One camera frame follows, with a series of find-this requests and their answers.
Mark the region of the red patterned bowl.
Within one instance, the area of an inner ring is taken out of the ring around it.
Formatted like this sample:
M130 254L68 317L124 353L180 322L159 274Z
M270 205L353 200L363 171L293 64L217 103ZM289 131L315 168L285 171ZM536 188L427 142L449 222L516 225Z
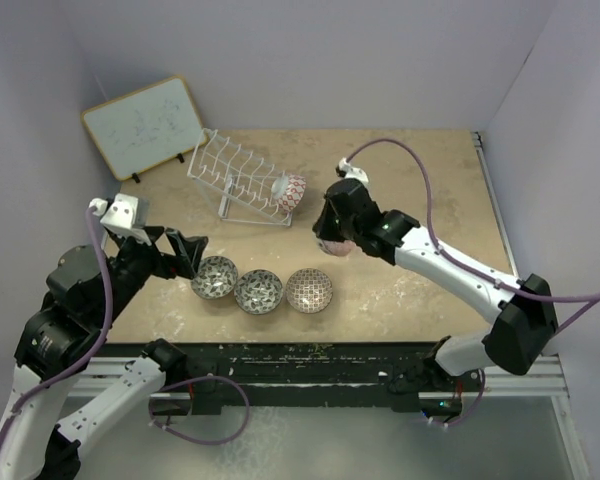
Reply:
M293 211L302 200L307 187L305 177L284 174L276 179L271 187L274 203L284 212Z

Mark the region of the white wire dish rack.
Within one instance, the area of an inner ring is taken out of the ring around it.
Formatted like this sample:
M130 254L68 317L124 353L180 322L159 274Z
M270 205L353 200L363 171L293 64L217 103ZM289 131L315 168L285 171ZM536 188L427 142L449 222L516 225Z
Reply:
M187 176L223 221L292 224L291 209L283 205L282 197L293 174L216 130L201 131Z

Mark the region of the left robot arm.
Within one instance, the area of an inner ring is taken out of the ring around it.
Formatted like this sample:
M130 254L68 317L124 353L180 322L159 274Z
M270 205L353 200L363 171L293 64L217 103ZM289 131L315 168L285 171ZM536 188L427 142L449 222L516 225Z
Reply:
M33 479L43 471L63 404L78 373L104 345L117 316L151 276L193 279L205 236L147 227L145 243L126 238L108 257L99 242L68 250L46 280L39 312L26 323L15 352L12 392L0 423L0 479Z

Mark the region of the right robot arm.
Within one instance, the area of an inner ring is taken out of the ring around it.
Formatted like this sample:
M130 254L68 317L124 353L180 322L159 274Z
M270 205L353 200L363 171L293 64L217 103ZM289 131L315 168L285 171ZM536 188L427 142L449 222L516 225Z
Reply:
M449 336L440 340L428 356L426 383L447 391L460 376L479 368L497 366L514 375L526 374L557 330L550 303L528 299L528 294L548 294L548 283L532 274L521 283L521 292L505 290L509 275L481 279L487 267L472 258L468 272L445 259L443 243L435 244L428 231L399 210L381 210L362 182L349 178L332 184L312 230L322 245L352 242L366 255L380 258L434 282L453 294L489 323L485 332Z

